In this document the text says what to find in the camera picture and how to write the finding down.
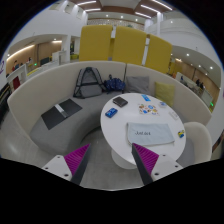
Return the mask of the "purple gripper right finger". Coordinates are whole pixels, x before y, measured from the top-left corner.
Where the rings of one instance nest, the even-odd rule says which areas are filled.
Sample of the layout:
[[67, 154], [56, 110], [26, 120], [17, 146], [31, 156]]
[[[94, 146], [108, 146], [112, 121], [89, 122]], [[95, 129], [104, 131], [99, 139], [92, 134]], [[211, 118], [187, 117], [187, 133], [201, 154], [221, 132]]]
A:
[[152, 183], [153, 180], [151, 173], [155, 167], [159, 155], [136, 143], [132, 144], [132, 155], [136, 162], [143, 184], [148, 185]]

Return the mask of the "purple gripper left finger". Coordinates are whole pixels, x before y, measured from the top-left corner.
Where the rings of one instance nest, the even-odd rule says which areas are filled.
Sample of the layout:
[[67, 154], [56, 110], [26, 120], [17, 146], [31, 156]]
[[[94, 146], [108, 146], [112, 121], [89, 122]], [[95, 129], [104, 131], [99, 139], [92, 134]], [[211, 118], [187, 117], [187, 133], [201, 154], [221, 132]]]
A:
[[84, 145], [64, 157], [68, 168], [71, 171], [71, 181], [76, 185], [79, 185], [82, 181], [84, 172], [87, 167], [87, 163], [90, 155], [90, 145]]

